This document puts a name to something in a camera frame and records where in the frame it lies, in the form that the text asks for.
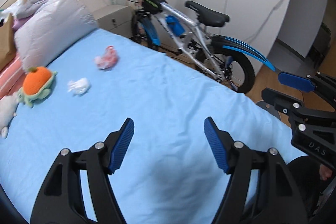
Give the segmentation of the person's right hand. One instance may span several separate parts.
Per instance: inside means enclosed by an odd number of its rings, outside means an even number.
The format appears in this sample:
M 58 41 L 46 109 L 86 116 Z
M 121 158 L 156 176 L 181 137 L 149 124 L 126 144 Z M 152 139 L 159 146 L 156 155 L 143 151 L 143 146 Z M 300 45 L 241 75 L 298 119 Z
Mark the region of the person's right hand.
M 327 166 L 323 164 L 319 166 L 319 175 L 320 175 L 321 180 L 323 181 L 328 180 L 329 178 L 331 178 L 332 174 L 333 174 L 333 171 Z

